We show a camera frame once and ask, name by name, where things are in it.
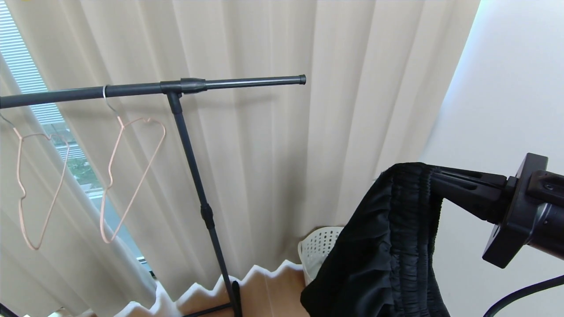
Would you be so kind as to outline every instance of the white wall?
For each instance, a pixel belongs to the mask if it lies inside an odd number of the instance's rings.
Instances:
[[[483,0],[421,160],[514,175],[527,152],[564,174],[564,2]],[[483,316],[508,293],[564,274],[564,261],[529,246],[504,270],[485,262],[491,228],[444,203],[434,267],[453,317]],[[564,316],[564,287],[498,316]]]

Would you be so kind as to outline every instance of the floor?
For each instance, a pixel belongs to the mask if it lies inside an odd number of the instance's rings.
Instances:
[[[282,267],[276,274],[262,271],[252,272],[241,285],[241,305],[245,317],[308,317],[299,302],[304,288],[303,272],[294,267]],[[200,311],[228,302],[225,288],[211,297],[204,292],[195,292],[184,305],[178,308],[184,314]],[[207,314],[206,317],[232,317],[231,309]]]

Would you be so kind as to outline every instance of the clothes hanger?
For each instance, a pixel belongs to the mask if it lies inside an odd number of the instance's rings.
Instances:
[[[155,156],[157,155],[157,152],[162,145],[162,141],[165,139],[166,128],[165,128],[165,125],[162,124],[162,122],[159,121],[159,120],[156,120],[156,119],[153,119],[153,118],[143,118],[143,117],[137,118],[135,120],[132,120],[132,121],[124,124],[124,122],[121,120],[119,113],[117,113],[117,111],[110,105],[108,98],[106,97],[106,87],[108,87],[108,85],[105,85],[104,87],[102,87],[102,96],[104,97],[104,101],[106,102],[106,105],[113,111],[113,113],[116,115],[117,121],[120,123],[120,133],[117,136],[116,144],[113,147],[113,152],[112,152],[112,155],[109,159],[109,164],[108,164],[109,185],[106,189],[104,189],[104,192],[102,193],[102,204],[100,206],[100,233],[101,233],[102,239],[104,240],[105,243],[111,243],[116,238],[117,233],[120,231],[121,225],[124,223],[125,217],[127,216],[127,213],[129,212],[129,209],[131,208],[131,205],[133,204],[133,200],[137,196],[137,193],[139,192],[139,189],[141,188],[141,184],[145,180],[145,176],[147,176],[147,172],[149,172],[149,168],[151,167],[151,164],[153,164],[153,160],[155,159]],[[105,230],[104,230],[104,213],[105,213],[106,195],[108,193],[108,190],[110,188],[112,188],[112,186],[113,186],[113,175],[112,175],[113,159],[116,156],[117,146],[119,145],[119,143],[121,141],[121,137],[124,134],[125,128],[130,126],[131,124],[137,122],[137,121],[140,121],[140,120],[143,120],[144,123],[150,123],[150,122],[154,121],[154,122],[160,124],[161,127],[162,127],[162,137],[161,137],[160,141],[158,142],[157,148],[155,149],[153,156],[151,156],[151,159],[149,160],[149,164],[147,164],[147,168],[145,168],[145,172],[143,172],[143,176],[141,177],[141,180],[139,181],[139,184],[137,185],[137,188],[135,189],[135,192],[133,193],[133,197],[131,197],[129,204],[127,205],[127,208],[125,209],[124,215],[120,219],[120,223],[117,225],[117,228],[114,231],[112,237],[110,239],[108,239],[108,237],[105,234]]]
[[[2,114],[0,114],[0,117],[2,117],[2,119],[4,119],[4,121],[6,121],[11,127],[12,130],[14,130],[14,132],[17,135],[17,138],[19,139],[19,144],[17,147],[17,162],[16,162],[16,179],[17,179],[17,183],[20,185],[21,191],[23,192],[23,195],[20,197],[20,200],[17,203],[17,209],[18,209],[18,214],[20,217],[20,229],[21,229],[21,234],[24,236],[24,240],[25,243],[28,245],[28,247],[31,250],[39,250],[39,248],[41,247],[41,244],[43,243],[43,238],[45,237],[45,230],[47,229],[47,225],[49,223],[49,219],[51,218],[51,213],[53,211],[53,207],[55,206],[55,201],[57,200],[57,197],[59,196],[59,192],[61,190],[61,187],[63,186],[63,180],[65,178],[65,172],[67,171],[67,161],[69,158],[69,153],[71,152],[71,147],[69,146],[69,143],[67,142],[67,140],[59,134],[53,133],[50,135],[47,135],[45,133],[32,133],[32,134],[28,134],[24,137],[21,136],[20,131],[17,130],[16,126],[12,124],[12,122],[10,122],[8,119],[6,119]],[[55,191],[55,196],[53,197],[53,200],[51,202],[51,206],[49,207],[49,211],[47,212],[47,217],[45,218],[45,222],[43,223],[43,229],[41,229],[41,234],[39,235],[39,242],[37,245],[34,245],[28,236],[27,230],[25,228],[25,222],[24,222],[24,208],[23,208],[23,201],[24,199],[27,197],[27,191],[25,190],[25,186],[23,184],[23,182],[21,181],[21,148],[24,144],[24,140],[26,138],[29,137],[34,137],[34,136],[43,136],[45,137],[45,139],[47,139],[48,141],[51,141],[51,139],[53,137],[58,137],[60,138],[65,145],[67,146],[67,154],[65,155],[65,160],[64,160],[64,165],[63,165],[63,172],[61,173],[61,179],[59,181],[59,185],[57,186],[57,190]]]

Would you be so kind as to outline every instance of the white plastic basket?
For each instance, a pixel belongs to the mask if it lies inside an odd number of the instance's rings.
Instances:
[[[302,261],[303,277],[306,285],[317,276],[321,264],[333,249],[343,227],[323,227],[310,233],[298,243],[299,260]]]

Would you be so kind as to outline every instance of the metal hook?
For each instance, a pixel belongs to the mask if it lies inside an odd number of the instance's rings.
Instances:
[[[109,101],[108,101],[108,98],[107,98],[106,95],[105,95],[105,90],[106,90],[106,87],[108,87],[108,86],[109,86],[109,85],[105,85],[105,86],[102,88],[102,96],[104,97],[104,101],[106,102],[106,105],[113,111],[113,113],[116,115],[116,117],[119,118],[120,115],[119,115],[119,114],[117,113],[117,111],[112,107],[112,105],[110,105],[110,103],[109,103]]]
[[[6,119],[1,113],[0,113],[0,117],[2,117],[4,121],[8,122],[8,124],[11,125],[13,129],[16,128],[16,126],[12,122],[10,122],[10,120]]]

